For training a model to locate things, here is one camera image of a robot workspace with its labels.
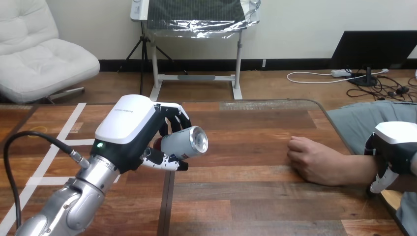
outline wooden table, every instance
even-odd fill
[[[122,175],[82,235],[402,235],[378,198],[368,199],[360,189],[306,183],[289,167],[287,142],[293,135],[349,154],[318,104],[271,100],[183,106],[192,123],[206,131],[207,154],[189,160],[187,172],[141,166]],[[35,107],[18,129],[63,137],[88,156],[90,139],[112,107]],[[76,111],[80,115],[69,122]],[[53,152],[49,143],[36,137],[20,138],[10,150],[19,190],[32,189],[24,219],[39,212],[61,188],[60,182],[79,169],[61,151],[52,158],[50,154],[45,157],[48,152]],[[42,161],[50,161],[43,172],[39,170]],[[41,181],[30,180],[34,175]],[[3,219],[14,209],[6,174],[1,171],[0,177]]]

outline robot finger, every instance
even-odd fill
[[[191,121],[190,118],[188,118],[186,113],[181,113],[178,116],[179,122],[181,123],[181,126],[183,129],[191,127]]]
[[[159,135],[162,137],[164,137],[165,135],[168,135],[168,123],[166,119],[165,119],[165,122],[162,124],[161,128],[159,128]]]
[[[173,133],[181,130],[181,124],[177,116],[168,117],[168,120],[171,123],[171,129]]]
[[[175,157],[166,155],[165,153],[147,147],[144,155],[142,165],[154,169],[166,171],[186,171],[188,170],[188,163],[178,160]]]

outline computer monitor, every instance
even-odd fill
[[[330,65],[334,69],[365,69],[365,77],[348,81],[359,86],[374,86],[377,80],[371,75],[371,69],[404,63],[416,46],[417,30],[345,31]]]

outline monitor stand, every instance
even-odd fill
[[[371,68],[368,67],[366,68],[366,76],[361,77],[361,78],[357,78],[357,79],[351,79],[348,80],[350,83],[357,85],[357,86],[363,86],[363,87],[372,87],[377,85],[377,78],[375,76],[371,75]],[[351,77],[359,77],[362,76],[364,74],[362,73],[352,73]]]

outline chair cushion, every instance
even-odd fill
[[[0,0],[0,55],[7,55],[58,38],[45,0]]]
[[[17,103],[35,101],[89,79],[99,69],[97,58],[84,48],[51,39],[0,56],[0,93]]]

